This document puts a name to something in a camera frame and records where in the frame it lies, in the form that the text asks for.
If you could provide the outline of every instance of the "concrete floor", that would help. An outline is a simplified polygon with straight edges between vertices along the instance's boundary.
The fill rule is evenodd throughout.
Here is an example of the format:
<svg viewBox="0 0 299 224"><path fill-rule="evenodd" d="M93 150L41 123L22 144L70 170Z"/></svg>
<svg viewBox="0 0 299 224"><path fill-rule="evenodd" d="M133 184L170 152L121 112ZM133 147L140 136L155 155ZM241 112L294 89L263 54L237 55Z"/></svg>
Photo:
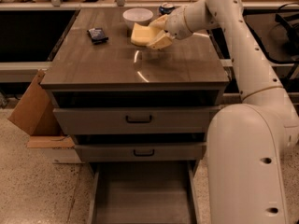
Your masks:
<svg viewBox="0 0 299 224"><path fill-rule="evenodd" d="M0 110L0 224L84 224L93 175L87 164L52 164L29 136L7 118L16 101ZM283 159L290 223L299 219L299 146ZM201 224L210 223L206 159L194 179Z"/></svg>

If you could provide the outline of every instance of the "drawer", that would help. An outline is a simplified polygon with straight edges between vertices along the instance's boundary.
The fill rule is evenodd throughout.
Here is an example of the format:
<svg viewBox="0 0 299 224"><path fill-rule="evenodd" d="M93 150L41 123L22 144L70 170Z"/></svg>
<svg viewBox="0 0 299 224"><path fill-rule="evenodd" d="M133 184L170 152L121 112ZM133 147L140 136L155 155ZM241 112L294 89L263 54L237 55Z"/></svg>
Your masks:
<svg viewBox="0 0 299 224"><path fill-rule="evenodd" d="M205 133L218 108L56 108L67 134Z"/></svg>
<svg viewBox="0 0 299 224"><path fill-rule="evenodd" d="M82 161L196 161L206 151L205 143L76 145Z"/></svg>
<svg viewBox="0 0 299 224"><path fill-rule="evenodd" d="M199 223L192 180L187 161L100 163L87 223Z"/></svg>

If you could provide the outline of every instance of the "black handle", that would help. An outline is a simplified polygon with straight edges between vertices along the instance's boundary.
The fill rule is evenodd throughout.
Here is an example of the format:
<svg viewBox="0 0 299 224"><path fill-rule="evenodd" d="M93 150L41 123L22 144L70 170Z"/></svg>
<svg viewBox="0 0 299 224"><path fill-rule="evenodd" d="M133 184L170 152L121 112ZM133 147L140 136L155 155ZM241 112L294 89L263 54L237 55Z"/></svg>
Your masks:
<svg viewBox="0 0 299 224"><path fill-rule="evenodd" d="M125 120L127 121L127 123L151 123L152 115L144 118L132 118L130 116L125 116Z"/></svg>
<svg viewBox="0 0 299 224"><path fill-rule="evenodd" d="M151 157L155 155L155 149L150 150L135 150L133 151L134 156L136 157Z"/></svg>

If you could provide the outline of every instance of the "dark can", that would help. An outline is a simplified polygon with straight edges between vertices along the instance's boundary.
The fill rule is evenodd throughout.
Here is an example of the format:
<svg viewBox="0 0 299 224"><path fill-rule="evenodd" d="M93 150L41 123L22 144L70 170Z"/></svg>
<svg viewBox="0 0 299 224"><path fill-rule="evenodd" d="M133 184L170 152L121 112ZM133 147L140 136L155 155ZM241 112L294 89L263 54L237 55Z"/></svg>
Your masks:
<svg viewBox="0 0 299 224"><path fill-rule="evenodd" d="M170 14L175 8L175 6L172 3L162 3L159 6L159 14L165 15L165 14Z"/></svg>

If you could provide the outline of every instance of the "bowl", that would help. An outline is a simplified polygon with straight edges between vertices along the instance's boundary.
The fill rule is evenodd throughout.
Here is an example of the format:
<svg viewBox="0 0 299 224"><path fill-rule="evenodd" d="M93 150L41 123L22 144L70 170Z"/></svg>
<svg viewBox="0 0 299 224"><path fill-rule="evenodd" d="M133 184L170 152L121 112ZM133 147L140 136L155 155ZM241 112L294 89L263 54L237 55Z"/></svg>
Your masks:
<svg viewBox="0 0 299 224"><path fill-rule="evenodd" d="M128 28L132 30L135 22L142 26L149 25L153 13L145 8L132 8L123 12L122 16Z"/></svg>

